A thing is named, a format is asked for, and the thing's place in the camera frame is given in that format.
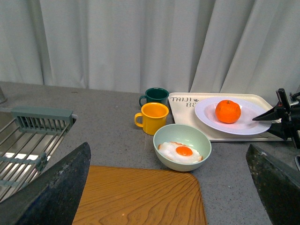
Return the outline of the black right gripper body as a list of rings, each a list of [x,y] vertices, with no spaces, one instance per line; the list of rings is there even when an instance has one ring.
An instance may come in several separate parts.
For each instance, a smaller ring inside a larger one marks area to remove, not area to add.
[[[287,140],[291,138],[294,147],[300,148],[300,108],[290,106],[285,90],[280,88],[276,91],[278,103],[276,106],[276,113],[281,119],[280,135],[281,138]]]

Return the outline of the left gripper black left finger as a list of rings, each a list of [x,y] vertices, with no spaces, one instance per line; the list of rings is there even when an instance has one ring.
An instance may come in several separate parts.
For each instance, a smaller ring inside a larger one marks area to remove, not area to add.
[[[91,151],[78,146],[30,184],[0,203],[2,225],[70,225],[86,184]]]

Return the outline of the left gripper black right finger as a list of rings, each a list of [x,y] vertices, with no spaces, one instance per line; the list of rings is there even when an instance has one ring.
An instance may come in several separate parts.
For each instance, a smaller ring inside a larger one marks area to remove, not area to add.
[[[300,223],[300,172],[251,144],[247,164],[267,214],[274,225]]]

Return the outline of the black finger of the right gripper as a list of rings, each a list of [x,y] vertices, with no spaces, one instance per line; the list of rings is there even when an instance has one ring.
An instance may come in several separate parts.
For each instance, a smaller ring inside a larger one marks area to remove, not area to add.
[[[288,129],[281,123],[272,123],[271,127],[267,131],[283,140],[287,140],[290,137]]]
[[[275,107],[273,107],[272,109],[268,110],[267,112],[254,117],[252,119],[252,121],[272,121],[272,120],[278,120],[279,116],[276,113]]]

